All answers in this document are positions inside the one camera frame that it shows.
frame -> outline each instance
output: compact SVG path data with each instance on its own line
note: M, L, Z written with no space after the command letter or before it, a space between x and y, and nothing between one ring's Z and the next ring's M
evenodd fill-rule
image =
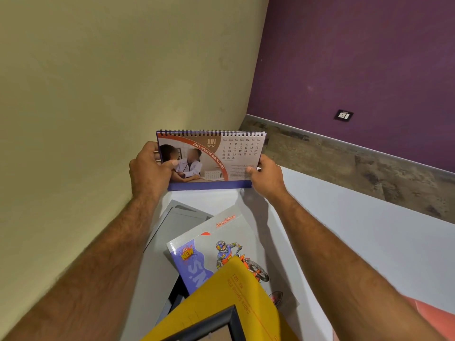
M162 341L198 341L225 326L229 328L232 341L246 341L235 305L197 322Z

doctor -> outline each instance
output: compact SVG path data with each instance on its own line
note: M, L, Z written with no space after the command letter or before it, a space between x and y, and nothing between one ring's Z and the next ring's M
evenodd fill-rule
M177 174L182 178L199 175L202 169L201 154L202 151L198 148L188 150L188 157L178 161Z

helmet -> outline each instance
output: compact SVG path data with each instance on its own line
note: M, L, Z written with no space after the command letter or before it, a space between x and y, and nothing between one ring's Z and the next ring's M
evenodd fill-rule
M217 242L217 249L218 251L220 251L221 249L223 249L224 247L226 247L226 243L224 241L218 241Z

patient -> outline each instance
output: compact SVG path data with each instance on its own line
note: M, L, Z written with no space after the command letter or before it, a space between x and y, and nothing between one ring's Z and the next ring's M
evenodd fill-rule
M177 148L175 148L174 146L172 146L170 144L162 144L160 146L160 152L161 152L161 158L162 158L163 163L166 161L169 161L169 160L178 160ZM172 175L171 175L171 182L189 182L191 180L199 179L199 178L201 178L201 176L199 176L198 174L194 174L194 175L192 175L190 177L186 177L186 178L180 177L178 175L178 173L175 171L175 169L173 169Z

